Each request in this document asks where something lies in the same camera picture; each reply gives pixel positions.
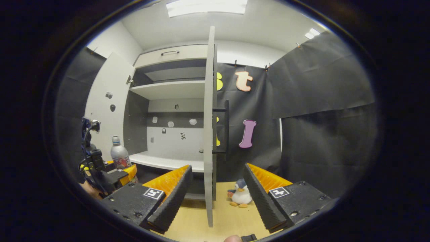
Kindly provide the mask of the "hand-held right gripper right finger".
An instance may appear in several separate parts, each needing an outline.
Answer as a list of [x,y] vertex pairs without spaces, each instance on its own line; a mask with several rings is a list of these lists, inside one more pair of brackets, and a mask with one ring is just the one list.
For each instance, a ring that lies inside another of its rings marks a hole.
[[292,183],[250,163],[243,178],[269,233],[305,222],[337,201],[307,181]]

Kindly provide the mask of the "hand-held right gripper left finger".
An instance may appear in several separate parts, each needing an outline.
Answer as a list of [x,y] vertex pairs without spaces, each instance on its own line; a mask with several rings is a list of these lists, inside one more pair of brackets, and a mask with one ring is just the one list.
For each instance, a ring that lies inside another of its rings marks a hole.
[[192,183],[192,166],[171,170],[144,184],[128,183],[101,201],[129,224],[165,233]]

